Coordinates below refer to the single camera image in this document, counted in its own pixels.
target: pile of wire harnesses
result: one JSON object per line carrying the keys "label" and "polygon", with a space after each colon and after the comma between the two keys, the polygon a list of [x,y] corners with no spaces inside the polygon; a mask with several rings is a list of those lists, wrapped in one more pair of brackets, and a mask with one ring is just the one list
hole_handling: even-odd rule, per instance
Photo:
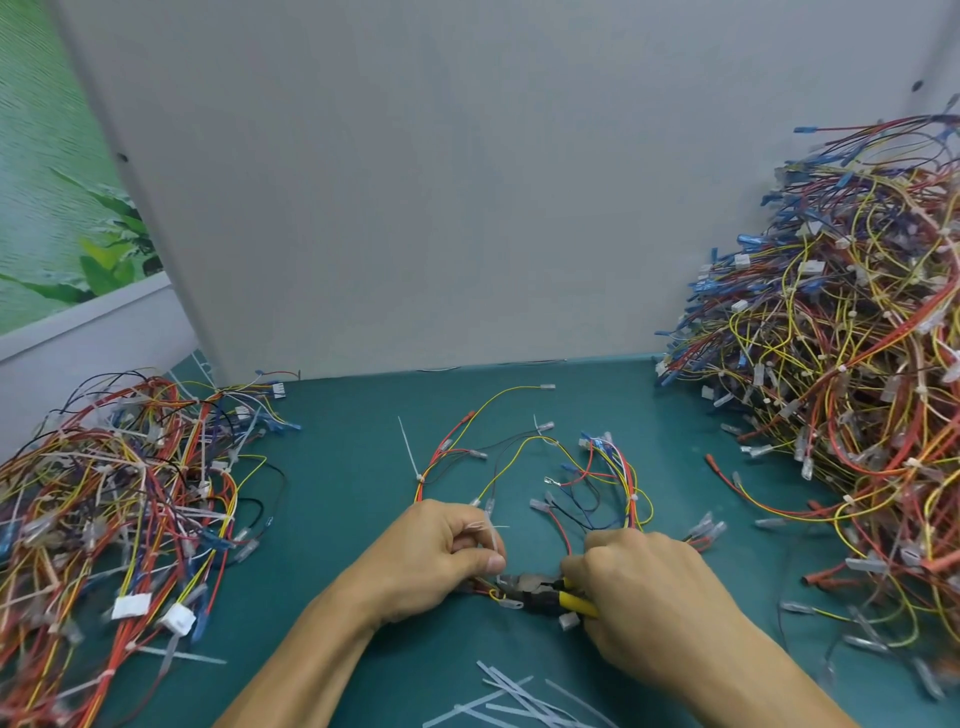
{"label": "pile of wire harnesses", "polygon": [[[153,652],[138,713],[202,637],[225,571],[257,548],[286,481],[242,452],[267,428],[295,427],[272,405],[283,384],[261,378],[219,389],[97,376],[0,465],[5,725],[86,728],[117,670]],[[265,505],[243,486],[270,469]]]}
{"label": "pile of wire harnesses", "polygon": [[751,426],[725,425],[745,457],[783,453],[838,492],[782,510],[710,458],[764,525],[835,530],[849,557],[807,583],[855,614],[825,614],[869,625],[854,639],[878,652],[932,643],[942,686],[960,676],[960,116],[795,132],[838,138],[777,170],[763,234],[714,249],[661,332],[659,384],[745,405]]}

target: white partition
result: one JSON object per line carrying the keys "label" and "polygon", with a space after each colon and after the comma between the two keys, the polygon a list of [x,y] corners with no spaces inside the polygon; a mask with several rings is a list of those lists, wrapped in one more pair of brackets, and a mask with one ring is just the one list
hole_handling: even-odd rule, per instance
{"label": "white partition", "polygon": [[662,349],[794,126],[960,90],[949,0],[53,9],[223,380]]}

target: white cable tie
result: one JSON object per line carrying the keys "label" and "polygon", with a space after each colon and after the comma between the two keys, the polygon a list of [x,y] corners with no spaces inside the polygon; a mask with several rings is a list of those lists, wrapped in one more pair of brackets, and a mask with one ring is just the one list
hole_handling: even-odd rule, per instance
{"label": "white cable tie", "polygon": [[414,467],[414,475],[417,477],[417,482],[423,482],[423,476],[420,474],[420,469],[417,467],[417,463],[414,462],[414,453],[410,450],[410,441],[407,440],[407,431],[403,428],[403,421],[400,419],[400,416],[396,416],[396,421],[400,423],[400,434],[403,435],[403,444],[407,446],[407,454],[410,456],[410,464]]}
{"label": "white cable tie", "polygon": [[[534,679],[533,675],[527,675],[522,680],[518,680],[516,684],[526,685],[533,679]],[[430,720],[427,720],[425,723],[423,723],[423,725],[420,728],[433,728],[433,726],[443,723],[445,720],[450,720],[452,717],[455,717],[456,715],[458,715],[459,713],[462,713],[465,710],[476,708],[478,705],[483,705],[484,703],[488,703],[491,700],[495,700],[498,697],[503,697],[506,694],[507,694],[507,691],[500,689],[496,692],[491,692],[489,695],[478,697],[476,700],[472,700],[469,703],[465,703],[464,705],[457,706],[452,711],[444,713],[442,716],[437,716],[435,718],[431,718]]]}
{"label": "white cable tie", "polygon": [[463,713],[465,716],[475,717],[477,720],[480,720],[481,722],[484,722],[484,723],[489,723],[490,725],[495,725],[497,726],[497,728],[517,728],[517,726],[515,726],[513,723],[507,723],[503,720],[497,720],[495,717],[492,717],[492,716],[485,716],[482,713],[477,713],[472,708],[464,708],[462,705],[455,705],[453,706],[453,708],[454,710],[460,709],[460,712]]}
{"label": "white cable tie", "polygon": [[614,722],[613,722],[612,720],[610,720],[608,717],[604,716],[600,711],[598,711],[598,710],[597,710],[596,708],[594,708],[592,705],[589,705],[589,704],[588,704],[587,702],[585,702],[584,700],[581,700],[579,697],[577,697],[576,695],[574,695],[572,692],[568,692],[568,691],[564,690],[564,689],[561,688],[559,685],[557,685],[557,684],[554,683],[554,682],[551,682],[550,680],[545,680],[544,682],[545,682],[547,685],[549,685],[551,688],[553,688],[555,691],[559,692],[561,695],[565,695],[565,696],[568,697],[570,700],[572,700],[573,702],[575,702],[575,703],[577,703],[578,705],[580,705],[584,710],[592,713],[594,716],[596,716],[596,717],[600,718],[601,720],[603,720],[608,726],[610,726],[610,728],[617,728],[616,723],[614,723]]}
{"label": "white cable tie", "polygon": [[[538,705],[549,705],[549,703],[543,703],[542,700],[536,700],[536,702]],[[484,705],[484,708],[489,711],[493,711],[494,713],[507,713],[511,716],[521,717],[535,717],[527,711],[521,711],[519,708],[511,708],[506,705],[496,705],[495,703],[487,703]],[[554,725],[562,726],[562,728],[593,728],[593,726],[587,725],[586,723],[581,723],[579,720],[574,719],[573,716],[570,716],[570,720],[559,717],[554,718],[552,722]]]}

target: green leaf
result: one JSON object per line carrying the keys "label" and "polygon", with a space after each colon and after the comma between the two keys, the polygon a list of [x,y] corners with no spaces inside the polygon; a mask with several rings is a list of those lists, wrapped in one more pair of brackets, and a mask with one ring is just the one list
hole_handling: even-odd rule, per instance
{"label": "green leaf", "polygon": [[81,237],[80,247],[84,249],[84,252],[96,260],[103,268],[111,271],[116,267],[116,264],[120,262],[120,258],[124,254],[133,250],[133,245],[130,243],[122,243],[119,245],[110,245],[109,247],[102,247],[97,245],[95,242],[90,240],[88,237]]}
{"label": "green leaf", "polygon": [[121,287],[113,274],[89,255],[80,256],[80,268],[84,271],[90,290],[98,296],[103,296]]}
{"label": "green leaf", "polygon": [[131,217],[130,215],[124,215],[123,221],[127,223],[128,228],[138,235],[149,235],[147,232],[147,226],[143,224],[142,220],[137,220],[135,217]]}
{"label": "green leaf", "polygon": [[100,190],[93,189],[92,187],[87,187],[79,180],[75,180],[74,178],[70,177],[70,175],[64,174],[59,169],[51,168],[51,171],[64,182],[69,182],[70,184],[79,187],[102,206],[106,207],[108,210],[116,212],[122,217],[132,217],[132,214],[136,211],[136,208],[133,207],[133,205],[120,197],[120,195],[123,193],[119,191],[102,192]]}
{"label": "green leaf", "polygon": [[13,276],[7,276],[0,273],[0,280],[9,280],[13,283],[19,283],[24,288],[40,294],[45,299],[51,301],[61,301],[63,303],[83,303],[97,297],[93,291],[81,288],[70,283],[30,283],[27,280],[16,279]]}
{"label": "green leaf", "polygon": [[121,260],[110,272],[113,274],[113,279],[120,284],[121,288],[133,283],[133,261],[129,258]]}

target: plant wallpaper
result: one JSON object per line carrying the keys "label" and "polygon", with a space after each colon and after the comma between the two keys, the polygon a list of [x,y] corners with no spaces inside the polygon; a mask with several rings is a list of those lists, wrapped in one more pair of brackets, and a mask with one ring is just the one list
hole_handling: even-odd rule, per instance
{"label": "plant wallpaper", "polygon": [[0,335],[162,269],[40,0],[0,0]]}

